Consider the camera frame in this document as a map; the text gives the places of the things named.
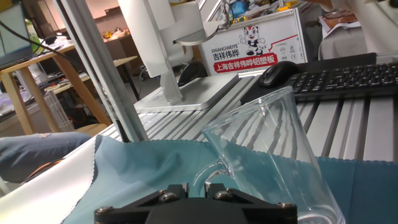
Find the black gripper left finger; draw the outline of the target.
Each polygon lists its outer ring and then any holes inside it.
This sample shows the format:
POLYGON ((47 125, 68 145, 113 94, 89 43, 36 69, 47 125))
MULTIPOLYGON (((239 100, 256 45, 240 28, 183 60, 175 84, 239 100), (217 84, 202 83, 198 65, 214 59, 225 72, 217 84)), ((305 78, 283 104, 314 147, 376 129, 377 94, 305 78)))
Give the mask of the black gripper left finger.
POLYGON ((189 185, 173 184, 166 189, 155 191, 133 203, 121 208, 105 206, 94 211, 94 223, 117 224, 117 223, 145 223, 150 212, 155 208, 187 199, 189 185))

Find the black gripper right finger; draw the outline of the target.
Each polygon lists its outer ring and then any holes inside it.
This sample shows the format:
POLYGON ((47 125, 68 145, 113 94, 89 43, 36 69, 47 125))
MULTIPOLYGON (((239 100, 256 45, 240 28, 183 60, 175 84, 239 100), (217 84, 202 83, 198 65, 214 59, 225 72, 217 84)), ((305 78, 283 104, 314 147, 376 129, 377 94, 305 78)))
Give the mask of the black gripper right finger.
POLYGON ((218 202, 214 212, 230 218, 230 223, 297 223, 297 206, 293 203, 269 203, 224 184, 205 184, 205 197, 218 202))

